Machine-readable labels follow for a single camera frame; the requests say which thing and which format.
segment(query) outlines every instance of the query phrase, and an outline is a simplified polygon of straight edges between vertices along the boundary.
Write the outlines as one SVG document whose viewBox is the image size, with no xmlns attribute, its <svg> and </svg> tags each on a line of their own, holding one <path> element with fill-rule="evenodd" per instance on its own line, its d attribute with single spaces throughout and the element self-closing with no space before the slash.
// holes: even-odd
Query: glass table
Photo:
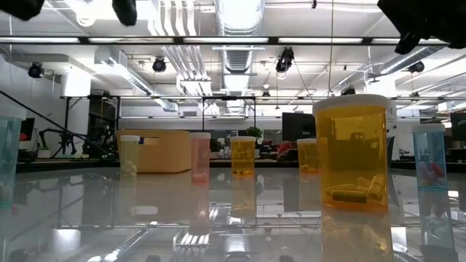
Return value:
<svg viewBox="0 0 466 262">
<path fill-rule="evenodd" d="M 318 177 L 300 178 L 297 169 L 258 168 L 254 179 L 235 180 L 230 169 L 213 168 L 210 182 L 201 184 L 191 183 L 190 172 L 136 180 L 119 180 L 118 172 L 19 174 L 12 208 L 0 214 L 1 261 L 303 262 L 335 261 L 349 251 L 359 252 L 360 261 L 428 261 L 414 171 L 392 170 L 389 217 L 324 210 L 324 219 Z M 466 261 L 459 211 L 466 180 L 452 177 L 454 244 Z M 375 232 L 386 223 L 395 255 L 375 259 L 361 227 L 340 228 L 340 240 L 326 240 L 326 215 Z"/>
</svg>

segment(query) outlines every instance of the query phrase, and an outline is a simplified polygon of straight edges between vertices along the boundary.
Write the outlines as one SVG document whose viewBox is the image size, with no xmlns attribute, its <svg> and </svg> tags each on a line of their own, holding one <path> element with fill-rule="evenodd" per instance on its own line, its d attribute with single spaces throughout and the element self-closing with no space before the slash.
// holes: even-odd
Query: pole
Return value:
<svg viewBox="0 0 466 262">
<path fill-rule="evenodd" d="M 256 99 L 254 98 L 254 127 L 256 127 Z"/>
<path fill-rule="evenodd" d="M 66 152 L 66 142 L 68 140 L 68 118 L 69 118 L 69 114 L 70 114 L 70 101 L 71 101 L 71 98 L 66 98 L 66 110 L 65 110 L 65 134 L 62 136 L 62 143 L 63 143 L 63 147 L 62 147 L 62 150 L 61 150 L 61 153 L 62 154 L 65 154 Z"/>
<path fill-rule="evenodd" d="M 118 103 L 116 105 L 116 118 L 115 118 L 115 132 L 119 129 L 119 118 L 122 115 L 122 98 L 117 97 Z"/>
<path fill-rule="evenodd" d="M 204 132 L 204 104 L 205 98 L 202 98 L 202 131 Z"/>
</svg>

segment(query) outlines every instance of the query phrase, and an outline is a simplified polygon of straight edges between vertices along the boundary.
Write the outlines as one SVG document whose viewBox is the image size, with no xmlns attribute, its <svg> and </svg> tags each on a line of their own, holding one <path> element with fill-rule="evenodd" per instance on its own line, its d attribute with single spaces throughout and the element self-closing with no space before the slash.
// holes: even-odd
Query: spotlight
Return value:
<svg viewBox="0 0 466 262">
<path fill-rule="evenodd" d="M 408 67 L 408 71 L 410 73 L 421 73 L 425 69 L 424 63 L 419 61 L 411 66 Z"/>
<path fill-rule="evenodd" d="M 294 60 L 293 49 L 291 47 L 285 47 L 285 49 L 283 50 L 282 54 L 280 55 L 278 59 L 277 66 L 275 67 L 277 74 L 286 76 L 286 71 L 288 71 L 288 69 L 291 67 L 293 60 Z"/>
<path fill-rule="evenodd" d="M 28 70 L 28 75 L 34 79 L 40 79 L 44 77 L 44 68 L 42 68 L 42 63 L 33 62 L 31 67 Z"/>
<path fill-rule="evenodd" d="M 44 0 L 0 1 L 0 10 L 23 21 L 28 21 L 41 12 L 43 4 Z"/>
<path fill-rule="evenodd" d="M 167 64 L 165 64 L 165 59 L 163 57 L 156 57 L 155 62 L 152 65 L 152 69 L 157 73 L 162 73 L 167 69 Z"/>
<path fill-rule="evenodd" d="M 341 91 L 341 95 L 354 95 L 356 90 L 354 87 L 346 87 Z"/>
<path fill-rule="evenodd" d="M 135 25 L 138 20 L 136 0 L 113 0 L 111 6 L 120 23 L 126 26 Z"/>
</svg>

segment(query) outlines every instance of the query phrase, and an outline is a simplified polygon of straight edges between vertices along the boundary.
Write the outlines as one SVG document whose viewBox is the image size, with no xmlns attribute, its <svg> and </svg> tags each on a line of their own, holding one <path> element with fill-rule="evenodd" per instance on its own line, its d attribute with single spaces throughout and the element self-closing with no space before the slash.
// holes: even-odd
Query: track light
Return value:
<svg viewBox="0 0 466 262">
<path fill-rule="evenodd" d="M 280 75 L 281 79 L 286 77 L 286 71 L 291 67 L 292 61 L 294 60 L 294 52 L 291 47 L 285 47 L 282 54 L 280 55 L 275 70 L 277 75 Z"/>
<path fill-rule="evenodd" d="M 152 69 L 154 69 L 154 71 L 157 73 L 165 72 L 165 69 L 167 69 L 167 64 L 165 63 L 165 59 L 163 57 L 155 58 L 155 62 L 152 65 Z"/>
<path fill-rule="evenodd" d="M 111 6 L 120 23 L 126 26 L 136 24 L 138 11 L 136 10 L 136 0 L 113 0 Z"/>
<path fill-rule="evenodd" d="M 33 62 L 28 70 L 28 75 L 34 79 L 41 79 L 44 77 L 45 70 L 42 68 L 42 63 Z"/>
</svg>

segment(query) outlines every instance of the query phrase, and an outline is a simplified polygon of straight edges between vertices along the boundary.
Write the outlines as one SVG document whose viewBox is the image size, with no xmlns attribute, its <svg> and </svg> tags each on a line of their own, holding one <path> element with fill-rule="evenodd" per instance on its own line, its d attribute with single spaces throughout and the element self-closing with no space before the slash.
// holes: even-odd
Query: ceiling light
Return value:
<svg viewBox="0 0 466 262">
<path fill-rule="evenodd" d="M 79 43 L 77 37 L 0 37 L 0 43 Z"/>
<path fill-rule="evenodd" d="M 90 37 L 91 44 L 172 44 L 171 37 Z"/>
<path fill-rule="evenodd" d="M 42 68 L 42 63 L 33 62 L 32 66 L 28 70 L 28 75 L 34 79 L 41 79 L 44 77 L 44 68 Z"/>
<path fill-rule="evenodd" d="M 312 38 L 312 37 L 280 37 L 281 44 L 359 44 L 362 38 Z"/>
<path fill-rule="evenodd" d="M 185 43 L 267 43 L 268 37 L 247 37 L 247 36 L 230 36 L 230 37 L 186 37 Z"/>
</svg>

